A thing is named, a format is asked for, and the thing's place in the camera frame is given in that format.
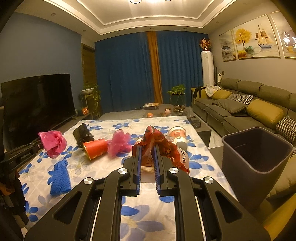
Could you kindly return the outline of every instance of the patterned pillow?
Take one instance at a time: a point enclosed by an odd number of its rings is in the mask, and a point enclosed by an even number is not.
[[[293,146],[296,145],[296,120],[289,116],[282,118],[276,125],[276,132],[286,138]]]
[[[291,159],[293,156],[296,156],[296,146],[294,147],[294,151],[292,152],[292,155],[289,157],[289,159]]]
[[[254,100],[253,95],[242,95],[242,94],[232,94],[227,99],[235,100],[237,102],[243,103],[246,108],[244,109],[244,112],[247,112],[247,107],[251,102]]]

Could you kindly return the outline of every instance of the black plastic bag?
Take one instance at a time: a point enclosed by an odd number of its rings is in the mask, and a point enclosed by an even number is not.
[[[94,136],[90,134],[88,128],[86,127],[85,123],[82,123],[79,127],[77,127],[73,131],[73,136],[77,141],[77,145],[82,147],[83,142],[93,141]]]

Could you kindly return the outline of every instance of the orange curtain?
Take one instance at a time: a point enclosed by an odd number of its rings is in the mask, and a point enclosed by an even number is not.
[[[155,99],[155,102],[159,104],[163,104],[163,94],[161,90],[161,78],[160,78],[160,67],[159,67],[156,32],[155,31],[147,32],[147,39],[148,39],[150,59],[151,59],[154,99]]]

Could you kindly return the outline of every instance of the pink plastic bag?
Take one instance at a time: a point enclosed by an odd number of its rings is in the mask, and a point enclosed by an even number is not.
[[[110,157],[114,157],[118,152],[130,152],[132,150],[129,141],[131,135],[129,133],[124,134],[123,130],[115,131],[112,137],[112,141],[108,145],[108,154]]]
[[[60,131],[39,132],[38,135],[50,158],[57,158],[67,146],[67,141]]]

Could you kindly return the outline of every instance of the recessed light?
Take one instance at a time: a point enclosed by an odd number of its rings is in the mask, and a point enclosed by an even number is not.
[[[131,3],[140,3],[142,0],[130,0]]]

